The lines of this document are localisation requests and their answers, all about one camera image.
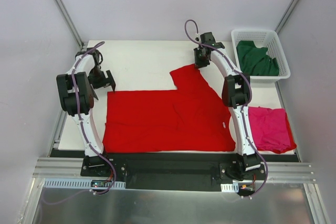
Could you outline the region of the green t shirt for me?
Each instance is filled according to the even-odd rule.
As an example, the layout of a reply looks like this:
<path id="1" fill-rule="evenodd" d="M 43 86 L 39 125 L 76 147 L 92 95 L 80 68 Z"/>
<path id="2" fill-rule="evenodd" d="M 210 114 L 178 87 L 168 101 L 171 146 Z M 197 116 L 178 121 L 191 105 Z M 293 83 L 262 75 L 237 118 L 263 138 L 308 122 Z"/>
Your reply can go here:
<path id="1" fill-rule="evenodd" d="M 241 40 L 236 46 L 240 69 L 250 76 L 278 76 L 276 58 L 268 55 L 267 47 L 256 47 L 251 40 Z"/>

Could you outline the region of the aluminium rail frame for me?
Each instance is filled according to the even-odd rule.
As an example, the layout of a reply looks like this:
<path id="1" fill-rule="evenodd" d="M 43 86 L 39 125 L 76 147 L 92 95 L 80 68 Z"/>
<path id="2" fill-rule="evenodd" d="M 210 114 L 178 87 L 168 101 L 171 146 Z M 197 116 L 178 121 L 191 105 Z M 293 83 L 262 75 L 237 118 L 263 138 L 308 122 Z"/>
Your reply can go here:
<path id="1" fill-rule="evenodd" d="M 102 70 L 111 70 L 116 91 L 172 90 L 170 71 L 194 63 L 191 41 L 106 40 L 99 48 Z M 250 197 L 221 191 L 45 188 L 47 178 L 94 179 L 80 175 L 83 151 L 52 149 L 40 157 L 27 223 L 335 223 L 322 204 L 314 165 L 296 155 L 262 153 L 268 165 L 264 186 Z"/>

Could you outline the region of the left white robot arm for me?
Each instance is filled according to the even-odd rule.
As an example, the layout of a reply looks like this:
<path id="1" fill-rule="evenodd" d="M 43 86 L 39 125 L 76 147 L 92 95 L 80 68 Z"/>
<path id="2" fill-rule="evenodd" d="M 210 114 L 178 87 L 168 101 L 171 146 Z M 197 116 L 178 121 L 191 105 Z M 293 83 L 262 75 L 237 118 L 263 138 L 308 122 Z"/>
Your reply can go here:
<path id="1" fill-rule="evenodd" d="M 70 70 L 56 77 L 61 108 L 74 120 L 85 147 L 84 165 L 99 176 L 110 173 L 111 163 L 93 119 L 93 107 L 98 100 L 95 90 L 107 87 L 116 90 L 111 71 L 101 70 L 103 55 L 98 47 L 102 44 L 78 52 Z"/>

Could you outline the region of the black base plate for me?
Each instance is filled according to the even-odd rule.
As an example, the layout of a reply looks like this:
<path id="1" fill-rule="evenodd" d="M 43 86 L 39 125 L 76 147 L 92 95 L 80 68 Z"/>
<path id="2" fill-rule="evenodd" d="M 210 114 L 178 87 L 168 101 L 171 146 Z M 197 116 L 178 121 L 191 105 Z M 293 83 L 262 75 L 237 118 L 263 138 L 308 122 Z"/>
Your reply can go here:
<path id="1" fill-rule="evenodd" d="M 80 175 L 124 182 L 127 189 L 220 191 L 233 181 L 263 182 L 264 165 L 247 170 L 246 158 L 216 153 L 110 153 L 106 162 L 100 157 L 85 157 Z"/>

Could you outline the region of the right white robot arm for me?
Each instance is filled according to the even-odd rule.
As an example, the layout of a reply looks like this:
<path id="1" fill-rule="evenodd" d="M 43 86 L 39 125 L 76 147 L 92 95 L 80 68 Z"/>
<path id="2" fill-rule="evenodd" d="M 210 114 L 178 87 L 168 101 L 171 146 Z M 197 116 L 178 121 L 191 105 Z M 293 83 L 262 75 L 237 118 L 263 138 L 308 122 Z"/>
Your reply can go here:
<path id="1" fill-rule="evenodd" d="M 261 158 L 254 143 L 248 114 L 250 78 L 234 65 L 223 43 L 217 42 L 211 32 L 198 35 L 196 43 L 195 67 L 206 67 L 213 62 L 224 77 L 222 102 L 229 109 L 233 120 L 237 151 L 236 160 L 225 169 L 225 174 L 238 181 L 248 179 L 261 168 Z"/>

